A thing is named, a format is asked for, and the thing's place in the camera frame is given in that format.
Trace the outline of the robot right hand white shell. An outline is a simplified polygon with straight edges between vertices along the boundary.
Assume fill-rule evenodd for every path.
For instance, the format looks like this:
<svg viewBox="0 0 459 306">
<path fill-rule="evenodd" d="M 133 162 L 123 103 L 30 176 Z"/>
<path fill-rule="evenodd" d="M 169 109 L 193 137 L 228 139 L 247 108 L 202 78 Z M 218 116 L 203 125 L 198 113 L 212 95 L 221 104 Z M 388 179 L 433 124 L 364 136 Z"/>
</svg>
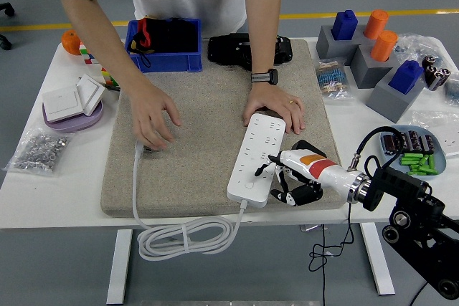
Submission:
<svg viewBox="0 0 459 306">
<path fill-rule="evenodd" d="M 284 150 L 277 156 L 268 156 L 275 163 L 275 172 L 282 191 L 270 194 L 289 206 L 302 206 L 321 199 L 323 188 L 337 191 L 344 200 L 355 204 L 357 191 L 364 182 L 360 171 L 348 171 L 327 157 L 309 149 Z"/>
</svg>

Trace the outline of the person's left hand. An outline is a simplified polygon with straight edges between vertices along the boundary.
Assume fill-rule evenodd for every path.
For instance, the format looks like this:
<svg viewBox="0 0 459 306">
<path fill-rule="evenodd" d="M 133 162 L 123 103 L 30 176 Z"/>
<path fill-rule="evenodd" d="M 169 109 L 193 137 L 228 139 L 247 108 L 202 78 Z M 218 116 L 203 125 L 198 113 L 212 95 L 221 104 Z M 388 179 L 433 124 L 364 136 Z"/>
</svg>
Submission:
<svg viewBox="0 0 459 306">
<path fill-rule="evenodd" d="M 286 133 L 293 132 L 299 135 L 306 128 L 303 101 L 267 82 L 256 82 L 252 85 L 243 112 L 244 126 L 248 125 L 251 116 L 263 107 L 274 111 L 285 121 Z"/>
</svg>

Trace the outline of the person's right hand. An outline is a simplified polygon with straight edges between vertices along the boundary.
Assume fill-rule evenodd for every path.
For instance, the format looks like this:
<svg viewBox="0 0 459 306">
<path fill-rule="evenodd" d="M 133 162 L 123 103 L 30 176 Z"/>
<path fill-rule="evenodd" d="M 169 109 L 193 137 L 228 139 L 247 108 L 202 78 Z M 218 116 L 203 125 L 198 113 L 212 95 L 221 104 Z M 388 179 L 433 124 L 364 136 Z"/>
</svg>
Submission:
<svg viewBox="0 0 459 306">
<path fill-rule="evenodd" d="M 181 126 L 181 117 L 174 101 L 149 80 L 134 82 L 127 91 L 131 104 L 133 134 L 152 150 L 163 150 L 174 136 L 166 125 L 163 113 L 175 126 Z"/>
</svg>

